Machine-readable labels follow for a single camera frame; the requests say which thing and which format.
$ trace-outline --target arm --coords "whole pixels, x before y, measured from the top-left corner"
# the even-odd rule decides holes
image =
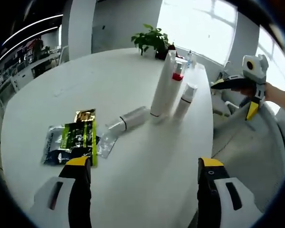
[[[276,103],[285,110],[285,91],[282,91],[270,83],[265,85],[265,100]]]

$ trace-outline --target round table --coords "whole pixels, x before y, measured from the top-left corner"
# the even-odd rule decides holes
[[[48,127],[71,123],[77,110],[96,108],[97,125],[104,126],[150,107],[162,67],[163,61],[144,58],[134,48],[101,52],[45,72],[9,101],[2,164],[8,188],[25,212],[36,191],[62,170],[41,163]],[[198,90],[182,122],[147,122],[121,136],[108,159],[99,157],[91,170],[92,227],[190,223],[197,208],[198,158],[211,156],[213,115],[204,66],[187,71],[179,97],[185,82]]]

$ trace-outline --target window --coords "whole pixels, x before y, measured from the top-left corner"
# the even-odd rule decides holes
[[[267,82],[285,91],[285,55],[279,45],[263,27],[260,27],[258,47],[256,50],[256,55],[258,54],[265,55],[269,63],[266,78]],[[277,114],[280,107],[269,101],[266,103],[273,112]]]
[[[222,0],[163,0],[157,27],[169,42],[225,64],[237,10]]]

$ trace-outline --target ceiling light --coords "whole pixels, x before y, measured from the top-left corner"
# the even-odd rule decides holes
[[[52,18],[58,18],[58,17],[62,17],[62,16],[63,16],[63,14],[59,14],[59,15],[56,15],[56,16],[52,16],[52,17],[49,17],[49,18],[44,18],[44,19],[42,19],[42,20],[36,21],[36,22],[34,22],[34,23],[32,23],[32,24],[30,24],[30,25],[24,27],[23,29],[20,29],[19,31],[15,32],[15,33],[14,33],[13,35],[11,35],[7,40],[4,41],[4,43],[2,44],[2,46],[3,46],[6,42],[8,42],[11,38],[13,38],[15,35],[17,35],[18,33],[22,32],[23,30],[27,29],[28,27],[31,27],[32,25],[36,25],[36,24],[38,24],[38,23],[40,23],[40,22],[42,22],[42,21],[45,21],[45,20],[49,20],[49,19],[52,19]]]
[[[57,26],[56,26],[56,27],[53,27],[53,28],[49,28],[49,29],[46,29],[46,30],[44,30],[44,31],[42,31],[42,32],[36,33],[35,35],[30,36],[30,37],[24,39],[23,41],[19,42],[19,43],[16,44],[15,46],[13,46],[10,50],[8,50],[7,52],[5,52],[5,54],[4,54],[3,56],[1,56],[0,61],[1,61],[12,49],[14,49],[15,47],[17,47],[19,44],[23,43],[24,41],[27,41],[28,39],[31,39],[31,38],[33,38],[34,36],[37,36],[37,35],[39,35],[39,34],[41,34],[41,33],[43,33],[43,32],[47,32],[47,31],[50,31],[50,30],[53,30],[53,29],[57,29],[57,28],[58,28]]]

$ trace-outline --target potted plant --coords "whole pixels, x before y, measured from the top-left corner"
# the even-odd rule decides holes
[[[151,25],[144,24],[144,27],[149,31],[147,33],[136,33],[131,37],[131,42],[134,42],[135,47],[138,47],[141,55],[149,54],[150,57],[155,57],[156,52],[165,53],[168,50],[168,35],[161,33],[161,28],[153,28]]]

